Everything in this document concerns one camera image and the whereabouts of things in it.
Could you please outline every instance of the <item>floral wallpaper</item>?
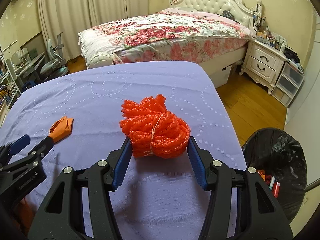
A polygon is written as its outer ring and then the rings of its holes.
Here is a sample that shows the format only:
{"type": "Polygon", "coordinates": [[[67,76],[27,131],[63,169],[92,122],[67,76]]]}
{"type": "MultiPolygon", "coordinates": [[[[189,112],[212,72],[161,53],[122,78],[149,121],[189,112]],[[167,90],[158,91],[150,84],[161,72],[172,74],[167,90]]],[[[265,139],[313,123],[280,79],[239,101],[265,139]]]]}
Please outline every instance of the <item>floral wallpaper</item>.
{"type": "MultiPolygon", "coordinates": [[[[256,0],[243,0],[254,9],[256,0]]],[[[313,6],[309,0],[262,0],[264,15],[271,31],[285,37],[288,45],[306,60],[313,30],[313,6]]],[[[169,0],[149,0],[150,13],[169,7],[169,0]]]]}
{"type": "Polygon", "coordinates": [[[18,0],[11,2],[0,19],[0,45],[2,49],[18,40],[10,52],[20,47],[41,32],[37,0],[18,0]]]}

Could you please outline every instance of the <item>floral bedspread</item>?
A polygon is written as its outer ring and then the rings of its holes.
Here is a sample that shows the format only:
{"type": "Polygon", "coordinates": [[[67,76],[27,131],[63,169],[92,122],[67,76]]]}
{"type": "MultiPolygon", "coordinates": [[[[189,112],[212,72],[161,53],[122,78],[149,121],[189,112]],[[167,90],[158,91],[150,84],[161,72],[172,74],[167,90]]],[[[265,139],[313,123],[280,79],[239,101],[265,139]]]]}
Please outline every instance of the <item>floral bedspread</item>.
{"type": "Polygon", "coordinates": [[[83,31],[79,44],[87,62],[93,54],[107,52],[116,64],[159,60],[200,63],[236,50],[251,38],[246,27],[210,15],[168,9],[118,20],[83,31]]]}

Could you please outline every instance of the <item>orange foam net bundle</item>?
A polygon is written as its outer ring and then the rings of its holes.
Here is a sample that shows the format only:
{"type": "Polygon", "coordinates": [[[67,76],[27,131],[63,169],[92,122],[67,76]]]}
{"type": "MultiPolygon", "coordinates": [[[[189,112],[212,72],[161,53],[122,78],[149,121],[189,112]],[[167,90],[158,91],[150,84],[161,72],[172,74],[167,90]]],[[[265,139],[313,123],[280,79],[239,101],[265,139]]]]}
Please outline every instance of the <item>orange foam net bundle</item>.
{"type": "Polygon", "coordinates": [[[133,156],[154,154],[162,158],[175,158],[187,147],[190,127],[181,118],[167,111],[165,97],[144,98],[140,104],[125,100],[120,121],[122,132],[131,140],[133,156]]]}

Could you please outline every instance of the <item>beige curtain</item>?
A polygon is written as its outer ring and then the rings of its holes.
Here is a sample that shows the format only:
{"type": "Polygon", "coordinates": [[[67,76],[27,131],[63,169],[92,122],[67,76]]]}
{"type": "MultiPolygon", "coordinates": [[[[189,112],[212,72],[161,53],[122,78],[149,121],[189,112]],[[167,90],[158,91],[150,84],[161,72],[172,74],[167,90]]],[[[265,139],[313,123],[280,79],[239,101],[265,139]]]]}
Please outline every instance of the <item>beige curtain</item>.
{"type": "Polygon", "coordinates": [[[45,43],[57,44],[63,34],[63,56],[68,61],[81,54],[79,32],[93,26],[148,14],[149,0],[38,0],[38,12],[45,43]]]}
{"type": "Polygon", "coordinates": [[[63,56],[68,61],[81,54],[77,34],[92,27],[88,0],[38,0],[38,11],[44,41],[63,34],[63,56]]]}

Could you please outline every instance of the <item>white headboard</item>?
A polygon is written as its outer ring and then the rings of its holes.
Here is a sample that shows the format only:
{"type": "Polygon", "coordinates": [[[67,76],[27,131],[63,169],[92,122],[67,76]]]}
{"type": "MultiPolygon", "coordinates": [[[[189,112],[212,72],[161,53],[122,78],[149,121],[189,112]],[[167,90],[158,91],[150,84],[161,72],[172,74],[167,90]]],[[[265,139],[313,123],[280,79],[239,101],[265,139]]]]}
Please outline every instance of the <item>white headboard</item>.
{"type": "MultiPolygon", "coordinates": [[[[261,0],[257,0],[257,3],[262,5],[261,0]]],[[[244,6],[242,0],[176,0],[170,3],[170,7],[188,7],[220,15],[222,15],[223,11],[227,10],[233,14],[235,21],[248,27],[255,33],[253,28],[253,11],[244,6]]]]}

